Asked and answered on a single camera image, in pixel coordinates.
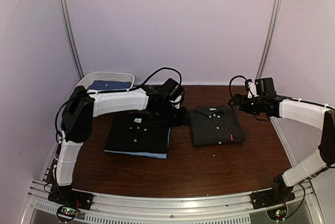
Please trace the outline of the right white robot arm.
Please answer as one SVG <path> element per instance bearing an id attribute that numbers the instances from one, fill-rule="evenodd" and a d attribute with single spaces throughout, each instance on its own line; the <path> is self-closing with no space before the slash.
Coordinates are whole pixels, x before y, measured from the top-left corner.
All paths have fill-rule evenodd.
<path id="1" fill-rule="evenodd" d="M 236 75 L 230 79 L 228 91 L 228 104 L 232 108 L 238 108 L 255 118 L 264 115 L 266 119 L 292 121 L 321 133 L 316 150 L 275 179 L 275 187 L 268 194 L 272 203 L 279 204 L 286 198 L 288 188 L 334 168 L 333 106 L 279 95 L 271 77 L 252 80 Z"/>

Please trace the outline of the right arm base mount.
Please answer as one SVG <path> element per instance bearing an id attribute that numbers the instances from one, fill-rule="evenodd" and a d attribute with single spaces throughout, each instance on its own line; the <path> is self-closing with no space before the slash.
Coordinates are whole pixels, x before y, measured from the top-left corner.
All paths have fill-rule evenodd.
<path id="1" fill-rule="evenodd" d="M 253 209 L 265 208 L 267 216 L 273 221 L 282 221 L 288 216 L 287 203 L 295 199 L 293 187 L 288 187 L 281 178 L 275 178 L 272 188 L 255 190 L 250 195 Z"/>

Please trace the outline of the dark pinstriped long sleeve shirt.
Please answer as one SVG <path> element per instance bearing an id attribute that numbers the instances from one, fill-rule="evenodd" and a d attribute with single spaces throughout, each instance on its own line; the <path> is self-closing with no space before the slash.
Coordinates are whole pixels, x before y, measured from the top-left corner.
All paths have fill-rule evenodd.
<path id="1" fill-rule="evenodd" d="M 236 112 L 227 105 L 199 106 L 190 110 L 189 126 L 195 147 L 246 141 Z"/>

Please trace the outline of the black shirt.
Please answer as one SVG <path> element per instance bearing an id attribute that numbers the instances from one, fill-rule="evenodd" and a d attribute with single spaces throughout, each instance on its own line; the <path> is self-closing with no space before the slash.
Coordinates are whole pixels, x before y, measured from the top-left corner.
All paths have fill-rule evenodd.
<path id="1" fill-rule="evenodd" d="M 166 159 L 171 127 L 162 117 L 127 113 L 114 116 L 104 151 Z"/>

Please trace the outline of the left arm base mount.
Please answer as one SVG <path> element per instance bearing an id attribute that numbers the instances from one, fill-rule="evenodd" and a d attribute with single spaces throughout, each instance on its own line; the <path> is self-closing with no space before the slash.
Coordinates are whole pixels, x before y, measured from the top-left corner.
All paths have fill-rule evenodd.
<path id="1" fill-rule="evenodd" d="M 73 221 L 81 210 L 90 210 L 93 202 L 93 194 L 79 192 L 72 186 L 59 186 L 56 182 L 51 183 L 48 201 L 57 203 L 56 217 L 61 223 Z"/>

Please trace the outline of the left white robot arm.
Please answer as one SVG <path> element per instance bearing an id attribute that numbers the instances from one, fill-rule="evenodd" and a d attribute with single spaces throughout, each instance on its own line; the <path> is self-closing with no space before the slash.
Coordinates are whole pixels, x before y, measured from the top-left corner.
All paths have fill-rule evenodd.
<path id="1" fill-rule="evenodd" d="M 60 144 L 59 157 L 53 169 L 58 186 L 55 197 L 64 205 L 75 201 L 72 184 L 73 171 L 79 150 L 92 134 L 93 118 L 123 111 L 148 111 L 161 116 L 171 126 L 187 123 L 187 110 L 182 105 L 184 87 L 169 78 L 160 86 L 140 84 L 129 89 L 88 91 L 77 86 L 70 98 L 58 109 L 55 120 L 56 140 Z"/>

